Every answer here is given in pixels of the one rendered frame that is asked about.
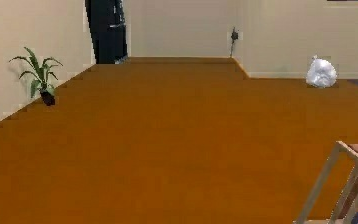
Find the green house plant black pot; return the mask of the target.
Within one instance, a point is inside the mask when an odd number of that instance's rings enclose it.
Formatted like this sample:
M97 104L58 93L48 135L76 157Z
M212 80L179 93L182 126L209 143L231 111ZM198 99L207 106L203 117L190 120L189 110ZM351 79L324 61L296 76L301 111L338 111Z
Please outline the green house plant black pot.
M54 57L47 57L39 62L35 53L28 47L25 47L27 56L15 56L10 61L23 60L30 67L31 70L24 70L20 73L19 78L24 75L31 74L34 79L30 84L30 97L34 98L37 93L46 106L53 106L56 104L55 86L49 83L49 76L57 79L57 76L52 71L54 67L62 66L62 63Z

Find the white garbage bag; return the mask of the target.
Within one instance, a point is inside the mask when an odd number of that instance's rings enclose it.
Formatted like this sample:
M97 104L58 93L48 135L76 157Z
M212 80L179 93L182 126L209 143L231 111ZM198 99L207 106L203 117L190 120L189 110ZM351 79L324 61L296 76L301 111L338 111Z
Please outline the white garbage bag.
M306 73L306 83L317 88L332 87L337 81L335 67L326 59L317 55L312 57L310 67Z

